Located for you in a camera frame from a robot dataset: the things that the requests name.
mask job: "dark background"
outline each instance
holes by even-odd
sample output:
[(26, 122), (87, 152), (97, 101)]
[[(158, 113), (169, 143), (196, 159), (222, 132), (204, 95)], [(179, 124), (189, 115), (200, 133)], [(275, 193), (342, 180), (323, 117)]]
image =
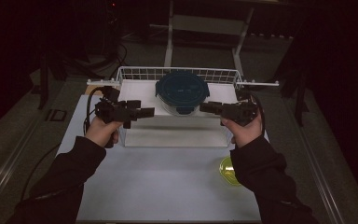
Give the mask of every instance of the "dark background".
[[(212, 1), (207, 7), (202, 1), (182, 2), (178, 10), (187, 14), (202, 12), (230, 19), (241, 18), (249, 6), (238, 7), (242, 4), (238, 2), (230, 6), (226, 1)], [(167, 23), (168, 1), (115, 3), (117, 10), (126, 15), (120, 17), (118, 13), (117, 17), (145, 39), (148, 23)], [(301, 73), (308, 72), (307, 87), (314, 92), (358, 182), (358, 1), (305, 3), (319, 8), (255, 5), (249, 32), (265, 38), (295, 37), (276, 76), (286, 78), (292, 85), (287, 88), (290, 90), (296, 88)], [(228, 10), (221, 10), (219, 4), (228, 5)], [(68, 0), (0, 1), (0, 118), (33, 87), (29, 74), (39, 67), (42, 31), (47, 31), (50, 46), (70, 57), (87, 60), (87, 46), (100, 43), (102, 38), (82, 35), (84, 21), (105, 27), (102, 7), (94, 8), (97, 12), (83, 15), (80, 20)], [(40, 22), (45, 18), (46, 29), (42, 29)]]

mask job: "white tabletop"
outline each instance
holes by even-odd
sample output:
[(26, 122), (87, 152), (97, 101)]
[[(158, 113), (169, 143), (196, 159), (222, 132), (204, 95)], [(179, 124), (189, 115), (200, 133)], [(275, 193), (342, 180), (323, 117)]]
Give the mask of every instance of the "white tabletop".
[[(88, 95), (79, 99), (58, 153), (83, 135)], [(98, 97), (93, 97), (94, 105)], [(85, 184), (78, 220), (112, 222), (258, 222), (254, 194), (231, 186), (219, 164), (233, 148), (123, 147), (106, 158)]]

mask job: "wire rack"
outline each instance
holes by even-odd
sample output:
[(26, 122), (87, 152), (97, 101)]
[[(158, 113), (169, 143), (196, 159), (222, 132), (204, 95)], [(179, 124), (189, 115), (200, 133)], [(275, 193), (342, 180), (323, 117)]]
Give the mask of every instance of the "wire rack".
[(218, 68), (192, 68), (192, 67), (139, 67), (121, 66), (117, 71), (117, 79), (122, 84), (124, 79), (160, 80), (173, 71), (188, 71), (201, 77), (207, 83), (234, 84), (237, 89), (242, 82), (239, 71)]

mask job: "person's right hand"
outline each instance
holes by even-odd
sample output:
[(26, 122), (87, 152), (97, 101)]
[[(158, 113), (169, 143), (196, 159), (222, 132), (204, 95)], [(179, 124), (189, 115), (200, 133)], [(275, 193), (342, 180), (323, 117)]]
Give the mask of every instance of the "person's right hand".
[(261, 135), (262, 124), (260, 112), (257, 117), (252, 120), (252, 122), (244, 127), (230, 119), (221, 118), (221, 120), (222, 123), (234, 134), (234, 137), (231, 139), (231, 143), (237, 144), (238, 147), (245, 146)]
[(110, 122), (105, 124), (102, 119), (95, 117), (89, 129), (86, 132), (85, 137), (89, 140), (93, 141), (95, 144), (99, 145), (100, 147), (104, 147), (110, 137), (113, 137), (113, 143), (118, 142), (118, 127), (120, 127), (123, 122)]

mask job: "black jacket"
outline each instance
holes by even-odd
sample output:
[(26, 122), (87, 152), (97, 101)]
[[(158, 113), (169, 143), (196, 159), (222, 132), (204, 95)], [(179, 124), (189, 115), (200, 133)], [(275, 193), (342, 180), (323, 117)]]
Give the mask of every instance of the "black jacket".
[[(16, 206), (7, 223), (75, 223), (83, 184), (106, 155), (89, 139), (77, 137), (74, 148), (62, 153), (31, 188), (30, 199)], [(263, 137), (231, 150), (237, 179), (255, 193), (261, 218), (269, 223), (317, 223), (311, 210), (296, 197), (296, 184), (284, 173), (286, 162)]]

